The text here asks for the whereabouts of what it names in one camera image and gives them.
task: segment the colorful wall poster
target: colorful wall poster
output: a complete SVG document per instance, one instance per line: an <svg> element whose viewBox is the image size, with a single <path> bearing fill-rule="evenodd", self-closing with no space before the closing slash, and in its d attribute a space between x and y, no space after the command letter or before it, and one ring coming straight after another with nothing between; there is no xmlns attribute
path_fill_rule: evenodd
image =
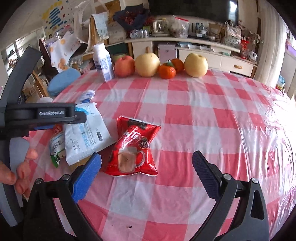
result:
<svg viewBox="0 0 296 241"><path fill-rule="evenodd" d="M52 37L55 32L72 24L71 0L57 0L43 13L42 21L47 39Z"/></svg>

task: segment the chair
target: chair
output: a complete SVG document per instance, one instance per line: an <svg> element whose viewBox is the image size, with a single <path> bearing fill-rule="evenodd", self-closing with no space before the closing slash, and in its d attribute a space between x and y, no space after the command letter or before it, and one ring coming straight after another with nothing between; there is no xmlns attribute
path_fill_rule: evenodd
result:
<svg viewBox="0 0 296 241"><path fill-rule="evenodd" d="M47 91L51 96L58 96L59 93L61 93L80 76L81 74L78 70L67 69L52 78L49 82Z"/></svg>
<svg viewBox="0 0 296 241"><path fill-rule="evenodd" d="M37 93L39 95L40 98L42 97L49 97L48 92L46 90L46 87L44 86L42 80L40 79L40 77L38 76L38 74L36 74L36 72L33 70L32 72L32 76L35 79L35 87L37 90Z"/></svg>
<svg viewBox="0 0 296 241"><path fill-rule="evenodd" d="M43 74L46 76L48 82L50 82L51 79L54 76L56 76L59 72L57 71L57 68L52 67L52 62L50 60L48 52L40 39L39 39L39 48L44 59L44 65L41 67L41 70Z"/></svg>

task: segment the kettle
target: kettle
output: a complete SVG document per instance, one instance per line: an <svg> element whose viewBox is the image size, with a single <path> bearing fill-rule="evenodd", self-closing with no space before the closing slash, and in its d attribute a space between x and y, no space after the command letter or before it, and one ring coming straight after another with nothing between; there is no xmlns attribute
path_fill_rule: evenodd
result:
<svg viewBox="0 0 296 241"><path fill-rule="evenodd" d="M165 33L165 27L163 20L157 19L153 22L153 34L164 34Z"/></svg>

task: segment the apple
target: apple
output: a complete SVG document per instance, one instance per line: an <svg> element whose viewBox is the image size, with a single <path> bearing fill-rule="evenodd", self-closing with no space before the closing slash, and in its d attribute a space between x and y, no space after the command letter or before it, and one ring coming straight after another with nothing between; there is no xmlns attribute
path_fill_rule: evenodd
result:
<svg viewBox="0 0 296 241"><path fill-rule="evenodd" d="M119 58L114 65L115 75L119 78L131 76L135 72L135 61L129 55Z"/></svg>
<svg viewBox="0 0 296 241"><path fill-rule="evenodd" d="M207 73L207 59L200 54L191 53L185 59L184 69L192 77L202 77Z"/></svg>

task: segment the black tv screen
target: black tv screen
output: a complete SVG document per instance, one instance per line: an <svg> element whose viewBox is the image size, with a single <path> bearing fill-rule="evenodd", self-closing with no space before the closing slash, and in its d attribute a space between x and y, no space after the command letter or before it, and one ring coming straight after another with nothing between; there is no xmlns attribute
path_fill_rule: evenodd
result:
<svg viewBox="0 0 296 241"><path fill-rule="evenodd" d="M182 15L238 24L237 0L149 0L151 15Z"/></svg>

